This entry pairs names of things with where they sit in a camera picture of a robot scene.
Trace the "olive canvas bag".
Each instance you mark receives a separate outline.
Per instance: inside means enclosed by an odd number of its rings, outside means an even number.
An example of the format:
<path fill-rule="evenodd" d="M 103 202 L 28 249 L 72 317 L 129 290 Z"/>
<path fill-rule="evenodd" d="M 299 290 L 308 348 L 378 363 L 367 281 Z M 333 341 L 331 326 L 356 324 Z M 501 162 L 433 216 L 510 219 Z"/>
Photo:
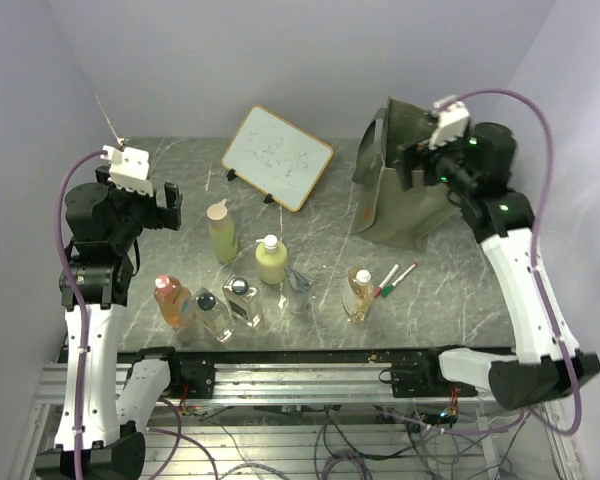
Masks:
<path fill-rule="evenodd" d="M 433 130 L 428 112 L 389 98 L 377 110 L 358 147 L 352 181 L 362 187 L 351 232 L 394 248 L 424 252 L 430 233 L 456 212 L 442 185 L 424 184 L 413 172 L 414 186 L 404 190 L 399 161 L 406 148 Z"/>

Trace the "yellow-green pump bottle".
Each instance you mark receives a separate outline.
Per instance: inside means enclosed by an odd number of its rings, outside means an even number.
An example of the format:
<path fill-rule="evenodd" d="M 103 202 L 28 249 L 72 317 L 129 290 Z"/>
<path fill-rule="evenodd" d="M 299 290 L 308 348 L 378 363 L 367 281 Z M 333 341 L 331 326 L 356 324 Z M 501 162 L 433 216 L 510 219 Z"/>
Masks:
<path fill-rule="evenodd" d="M 255 257 L 260 280 L 267 285 L 280 284 L 285 278 L 287 248 L 276 235 L 268 234 L 257 240 Z"/>

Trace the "clear square bottle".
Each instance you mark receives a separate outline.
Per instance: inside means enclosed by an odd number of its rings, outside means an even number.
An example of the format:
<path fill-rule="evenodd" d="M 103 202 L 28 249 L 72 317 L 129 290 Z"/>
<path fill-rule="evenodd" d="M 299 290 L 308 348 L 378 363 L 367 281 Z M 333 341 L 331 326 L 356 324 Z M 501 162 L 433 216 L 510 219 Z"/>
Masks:
<path fill-rule="evenodd" d="M 233 317 L 248 327 L 257 327 L 263 319 L 261 292 L 241 276 L 230 277 L 222 286 L 222 291 Z"/>
<path fill-rule="evenodd" d="M 233 320 L 226 305 L 206 288 L 193 295 L 196 317 L 220 343 L 226 343 L 233 335 Z"/>

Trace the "amber bottle white cap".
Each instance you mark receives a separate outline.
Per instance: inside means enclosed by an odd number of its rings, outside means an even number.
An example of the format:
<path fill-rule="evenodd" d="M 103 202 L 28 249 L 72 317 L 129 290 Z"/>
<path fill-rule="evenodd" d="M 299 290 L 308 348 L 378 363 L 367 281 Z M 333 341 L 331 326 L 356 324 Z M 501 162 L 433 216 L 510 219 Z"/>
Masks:
<path fill-rule="evenodd" d="M 347 273 L 341 302 L 349 321 L 362 323 L 374 298 L 371 273 L 360 267 L 352 267 Z"/>

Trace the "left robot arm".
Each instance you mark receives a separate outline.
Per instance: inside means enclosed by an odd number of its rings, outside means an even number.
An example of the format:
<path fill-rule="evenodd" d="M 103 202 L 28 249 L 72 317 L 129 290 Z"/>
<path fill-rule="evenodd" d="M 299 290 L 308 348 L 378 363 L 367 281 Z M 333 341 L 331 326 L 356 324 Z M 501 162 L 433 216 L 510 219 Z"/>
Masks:
<path fill-rule="evenodd" d="M 134 267 L 131 247 L 145 229 L 176 230 L 182 196 L 165 183 L 166 203 L 107 182 L 79 185 L 60 207 L 70 243 L 60 246 L 61 304 L 67 325 L 63 416 L 51 449 L 35 460 L 42 479 L 137 479 L 144 430 L 158 399 L 183 387 L 172 347 L 141 350 L 117 385 L 120 327 Z"/>

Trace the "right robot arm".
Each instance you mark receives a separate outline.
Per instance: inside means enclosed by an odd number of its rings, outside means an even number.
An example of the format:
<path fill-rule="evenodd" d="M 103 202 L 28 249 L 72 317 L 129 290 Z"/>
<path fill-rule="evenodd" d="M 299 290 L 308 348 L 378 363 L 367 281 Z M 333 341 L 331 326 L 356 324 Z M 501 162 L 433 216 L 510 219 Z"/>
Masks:
<path fill-rule="evenodd" d="M 462 217 L 489 260 L 509 312 L 515 339 L 512 355 L 459 347 L 439 354 L 420 373 L 430 394 L 455 383 L 490 392 L 507 410 L 564 398 L 600 373 L 600 360 L 585 353 L 570 333 L 532 244 L 536 218 L 527 197 L 509 185 L 517 143 L 511 130 L 483 122 L 468 126 L 441 146 L 429 143 L 426 120 L 402 128 L 397 167 L 404 190 L 443 186 L 457 198 Z"/>

